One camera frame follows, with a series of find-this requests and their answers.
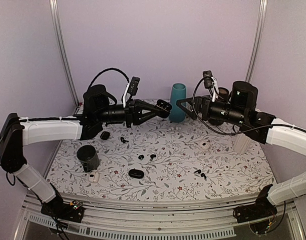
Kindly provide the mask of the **white airpods charging case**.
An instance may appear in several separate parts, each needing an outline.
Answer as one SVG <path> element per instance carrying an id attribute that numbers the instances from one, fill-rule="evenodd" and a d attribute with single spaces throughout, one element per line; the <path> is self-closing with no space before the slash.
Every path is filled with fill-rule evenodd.
<path id="1" fill-rule="evenodd" d="M 206 151 L 210 148 L 210 145 L 206 141 L 200 141 L 199 142 L 200 149 Z"/>

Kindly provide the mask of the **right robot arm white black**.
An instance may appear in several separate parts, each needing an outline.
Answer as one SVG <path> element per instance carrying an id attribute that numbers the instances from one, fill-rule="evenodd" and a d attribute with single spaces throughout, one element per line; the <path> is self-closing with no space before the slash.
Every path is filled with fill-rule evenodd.
<path id="1" fill-rule="evenodd" d="M 192 119 L 199 119 L 202 123 L 210 119 L 230 123 L 239 127 L 240 134 L 256 142 L 281 146 L 306 156 L 306 130 L 257 111 L 257 94 L 258 89 L 250 83 L 236 81 L 228 99 L 193 96 L 178 100 L 176 104 L 186 112 L 188 110 L 183 104 L 189 103 Z M 281 183 L 265 186 L 250 206 L 251 213 L 255 218 L 262 218 L 281 202 L 303 195 L 306 195 L 306 171 Z"/>

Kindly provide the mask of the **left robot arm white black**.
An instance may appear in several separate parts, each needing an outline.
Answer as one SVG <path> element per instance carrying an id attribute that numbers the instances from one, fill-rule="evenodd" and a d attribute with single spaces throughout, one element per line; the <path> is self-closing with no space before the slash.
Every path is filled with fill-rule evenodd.
<path id="1" fill-rule="evenodd" d="M 59 140 L 91 140 L 103 129 L 103 124 L 125 123 L 138 126 L 156 116 L 167 118 L 172 106 L 159 99 L 156 105 L 139 99 L 118 104 L 102 84 L 91 86 L 83 95 L 82 114 L 46 119 L 19 118 L 8 115 L 0 133 L 0 165 L 23 182 L 56 217 L 67 213 L 67 206 L 56 189 L 28 164 L 23 147 L 38 142 Z"/>

